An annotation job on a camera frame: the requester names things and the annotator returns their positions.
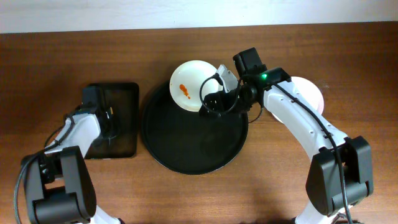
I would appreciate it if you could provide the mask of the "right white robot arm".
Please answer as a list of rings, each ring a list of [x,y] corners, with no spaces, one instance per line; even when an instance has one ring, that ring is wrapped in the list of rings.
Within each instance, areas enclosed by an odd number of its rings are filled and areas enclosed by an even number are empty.
[[[305,184],[309,203],[295,223],[355,223],[350,208],[374,192],[371,147],[350,138],[312,108],[280,67],[268,69],[255,48],[233,57],[234,76],[224,65],[212,75],[222,89],[199,94],[201,114],[247,112],[258,103],[276,115],[310,159]]]

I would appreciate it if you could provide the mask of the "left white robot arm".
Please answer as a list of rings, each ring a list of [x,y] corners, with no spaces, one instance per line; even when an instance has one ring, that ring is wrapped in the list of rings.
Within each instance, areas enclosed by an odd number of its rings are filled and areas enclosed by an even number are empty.
[[[85,87],[82,103],[65,115],[65,124],[52,133],[43,149],[23,158],[14,188],[17,222],[22,185],[31,223],[122,223],[98,206],[85,164],[93,143],[110,141],[120,133],[106,97],[110,89],[110,84]]]

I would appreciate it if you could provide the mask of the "pinkish white plate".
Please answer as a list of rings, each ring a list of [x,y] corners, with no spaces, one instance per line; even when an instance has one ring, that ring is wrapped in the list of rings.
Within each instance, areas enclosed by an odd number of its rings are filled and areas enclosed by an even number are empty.
[[[312,83],[302,77],[291,77],[292,82],[296,86],[296,89],[300,92],[303,98],[320,114],[324,110],[324,99],[320,89]]]

